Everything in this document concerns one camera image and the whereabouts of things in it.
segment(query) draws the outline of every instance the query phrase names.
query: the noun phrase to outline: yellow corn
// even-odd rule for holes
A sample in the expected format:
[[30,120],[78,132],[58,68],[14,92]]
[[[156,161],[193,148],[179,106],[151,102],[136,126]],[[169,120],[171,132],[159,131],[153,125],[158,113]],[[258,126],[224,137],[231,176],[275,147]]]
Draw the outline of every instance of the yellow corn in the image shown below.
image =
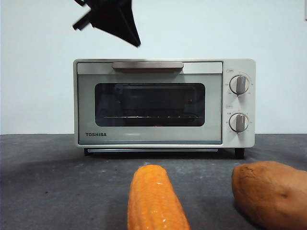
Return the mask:
[[128,230],[190,230],[166,170],[159,165],[140,167],[134,174]]

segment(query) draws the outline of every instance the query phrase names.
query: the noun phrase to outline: oven control panel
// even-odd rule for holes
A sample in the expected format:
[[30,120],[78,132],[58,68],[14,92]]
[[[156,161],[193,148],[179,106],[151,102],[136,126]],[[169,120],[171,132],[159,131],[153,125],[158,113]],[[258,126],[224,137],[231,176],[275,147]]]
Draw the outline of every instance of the oven control panel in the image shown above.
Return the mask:
[[252,147],[255,143],[255,74],[252,59],[223,63],[223,144]]

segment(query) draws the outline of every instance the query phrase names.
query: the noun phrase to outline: sweet potato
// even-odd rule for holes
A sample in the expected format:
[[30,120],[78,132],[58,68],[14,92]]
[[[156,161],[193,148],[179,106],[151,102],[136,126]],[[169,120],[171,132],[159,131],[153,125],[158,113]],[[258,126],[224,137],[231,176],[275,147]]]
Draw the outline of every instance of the sweet potato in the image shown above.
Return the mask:
[[274,161],[234,168],[237,205],[269,230],[307,230],[307,172]]

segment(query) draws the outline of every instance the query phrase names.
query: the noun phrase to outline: oven door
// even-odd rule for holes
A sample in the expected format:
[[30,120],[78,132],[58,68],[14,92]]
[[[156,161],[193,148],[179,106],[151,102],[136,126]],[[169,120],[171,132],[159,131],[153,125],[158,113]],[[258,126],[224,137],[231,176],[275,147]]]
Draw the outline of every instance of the oven door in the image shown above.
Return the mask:
[[222,63],[78,66],[78,144],[221,144]]

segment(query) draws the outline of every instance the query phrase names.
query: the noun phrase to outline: white oven body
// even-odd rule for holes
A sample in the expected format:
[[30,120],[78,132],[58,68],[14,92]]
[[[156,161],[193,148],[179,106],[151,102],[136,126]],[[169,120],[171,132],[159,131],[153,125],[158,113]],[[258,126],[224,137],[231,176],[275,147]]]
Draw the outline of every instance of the white oven body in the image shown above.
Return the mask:
[[[78,59],[73,72],[78,147],[254,145],[256,68],[251,59]],[[233,91],[239,87],[233,83],[236,76],[248,82],[240,95]],[[230,126],[237,114],[244,115],[244,131]]]

